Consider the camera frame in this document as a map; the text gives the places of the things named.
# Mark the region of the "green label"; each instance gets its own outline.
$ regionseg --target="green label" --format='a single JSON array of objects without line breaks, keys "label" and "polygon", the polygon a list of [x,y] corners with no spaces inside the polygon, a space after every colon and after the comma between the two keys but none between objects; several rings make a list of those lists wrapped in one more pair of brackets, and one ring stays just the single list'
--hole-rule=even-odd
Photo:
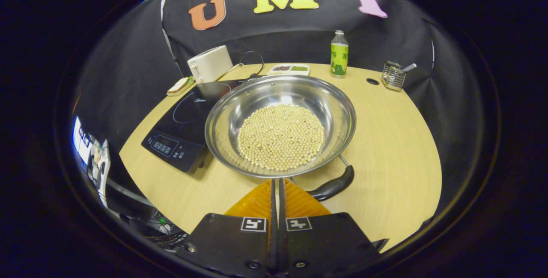
[{"label": "green label", "polygon": [[348,65],[348,46],[331,44],[331,73],[346,75]]}]

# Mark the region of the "stainless steel wok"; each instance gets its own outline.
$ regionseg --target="stainless steel wok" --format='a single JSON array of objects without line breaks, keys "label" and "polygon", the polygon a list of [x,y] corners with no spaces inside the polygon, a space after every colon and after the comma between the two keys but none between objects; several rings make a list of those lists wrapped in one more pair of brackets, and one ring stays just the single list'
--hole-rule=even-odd
[{"label": "stainless steel wok", "polygon": [[[287,171],[251,165],[237,149],[238,133],[245,118],[258,109],[279,104],[308,108],[325,128],[325,142],[316,157]],[[259,178],[282,178],[318,169],[338,157],[350,143],[355,129],[354,107],[337,87],[303,75],[273,75],[247,81],[223,96],[205,122],[205,140],[213,156],[235,171]]]}]

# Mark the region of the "metal utensil holder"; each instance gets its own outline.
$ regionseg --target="metal utensil holder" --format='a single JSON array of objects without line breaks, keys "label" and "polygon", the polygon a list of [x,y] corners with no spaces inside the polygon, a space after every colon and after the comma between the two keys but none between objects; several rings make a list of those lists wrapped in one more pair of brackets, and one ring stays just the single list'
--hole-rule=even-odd
[{"label": "metal utensil holder", "polygon": [[386,61],[384,68],[382,69],[382,83],[388,89],[401,91],[403,82],[405,81],[405,75],[407,73],[402,71],[401,65]]}]

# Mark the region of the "wooden table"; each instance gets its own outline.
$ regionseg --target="wooden table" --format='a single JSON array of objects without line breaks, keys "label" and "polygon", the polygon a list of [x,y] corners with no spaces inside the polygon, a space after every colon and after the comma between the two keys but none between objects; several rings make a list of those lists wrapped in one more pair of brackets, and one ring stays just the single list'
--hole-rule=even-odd
[{"label": "wooden table", "polygon": [[[265,64],[266,73],[274,64]],[[243,79],[260,65],[245,65],[220,80]],[[434,140],[423,117],[404,91],[386,89],[381,73],[348,67],[344,79],[329,74],[329,65],[310,64],[310,76],[332,83],[352,101],[357,125],[342,156],[354,166],[354,182],[322,202],[331,213],[348,212],[370,241],[390,239],[397,245],[433,216],[440,199],[442,174]],[[379,85],[366,82],[367,78]],[[228,169],[209,154],[203,168],[187,175],[141,146],[156,122],[181,96],[166,96],[133,131],[120,152],[129,174],[143,194],[167,218],[191,233],[207,213],[224,214],[265,179]],[[326,166],[294,178],[312,190],[342,174],[335,159]]]}]

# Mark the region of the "tray of beans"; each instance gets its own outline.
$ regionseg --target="tray of beans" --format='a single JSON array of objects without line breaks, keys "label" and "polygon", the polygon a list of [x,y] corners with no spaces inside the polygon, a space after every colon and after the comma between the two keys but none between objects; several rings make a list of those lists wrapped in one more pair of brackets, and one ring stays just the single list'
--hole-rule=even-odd
[{"label": "tray of beans", "polygon": [[310,66],[306,64],[283,63],[272,66],[266,75],[309,75]]}]

